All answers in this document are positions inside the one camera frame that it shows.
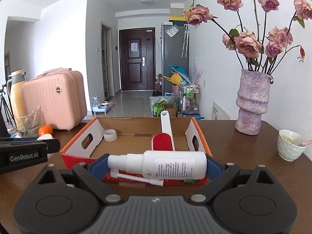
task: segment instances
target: gray floor tile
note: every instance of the gray floor tile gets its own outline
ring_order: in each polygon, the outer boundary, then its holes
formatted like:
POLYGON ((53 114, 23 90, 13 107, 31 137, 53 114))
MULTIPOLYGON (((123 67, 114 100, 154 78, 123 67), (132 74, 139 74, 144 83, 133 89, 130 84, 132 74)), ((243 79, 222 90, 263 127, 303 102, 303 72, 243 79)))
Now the gray floor tile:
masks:
MULTIPOLYGON (((152 117, 150 107, 151 91, 125 91, 121 92, 110 101, 116 101, 117 104, 107 111, 106 117, 152 117)), ((104 113, 98 113, 98 116, 105 116, 104 113)))

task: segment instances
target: pink suitcase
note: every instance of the pink suitcase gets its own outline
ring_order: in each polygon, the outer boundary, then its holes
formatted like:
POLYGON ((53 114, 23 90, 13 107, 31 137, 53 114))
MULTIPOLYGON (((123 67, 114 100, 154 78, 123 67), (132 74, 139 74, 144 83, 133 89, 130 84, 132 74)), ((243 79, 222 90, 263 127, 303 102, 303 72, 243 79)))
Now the pink suitcase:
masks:
POLYGON ((44 72, 22 87, 27 114, 41 105, 44 124, 70 130, 87 115, 83 77, 71 68, 44 72))

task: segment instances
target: textured ceramic vase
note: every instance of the textured ceramic vase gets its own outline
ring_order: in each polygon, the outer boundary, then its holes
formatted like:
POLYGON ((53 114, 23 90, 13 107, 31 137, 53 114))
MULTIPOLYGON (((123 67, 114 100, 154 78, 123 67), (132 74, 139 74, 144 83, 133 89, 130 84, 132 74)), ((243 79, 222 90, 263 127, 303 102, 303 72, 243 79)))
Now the textured ceramic vase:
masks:
POLYGON ((236 105, 240 108, 235 128, 244 134, 257 135, 260 132, 261 116, 268 112, 269 75, 261 72, 241 70, 241 85, 236 105))

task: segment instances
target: tape roll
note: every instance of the tape roll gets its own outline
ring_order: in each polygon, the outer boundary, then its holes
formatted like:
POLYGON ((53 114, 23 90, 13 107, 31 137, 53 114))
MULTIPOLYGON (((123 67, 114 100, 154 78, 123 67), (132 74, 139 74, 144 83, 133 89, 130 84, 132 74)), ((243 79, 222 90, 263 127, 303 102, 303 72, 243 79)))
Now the tape roll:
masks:
POLYGON ((114 129, 107 129, 104 131, 104 140, 107 142, 113 142, 117 140, 117 132, 114 129))

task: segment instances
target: paper notice on door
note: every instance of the paper notice on door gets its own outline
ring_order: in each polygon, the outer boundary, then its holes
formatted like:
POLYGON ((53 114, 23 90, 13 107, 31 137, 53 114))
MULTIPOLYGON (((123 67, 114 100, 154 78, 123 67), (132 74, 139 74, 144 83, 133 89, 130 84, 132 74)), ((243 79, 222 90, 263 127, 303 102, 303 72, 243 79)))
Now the paper notice on door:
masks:
POLYGON ((138 43, 131 43, 131 51, 132 52, 138 51, 138 43))
POLYGON ((174 35, 177 34, 177 32, 179 31, 179 29, 176 26, 172 26, 170 27, 168 30, 166 30, 166 32, 168 33, 168 35, 172 38, 174 35))

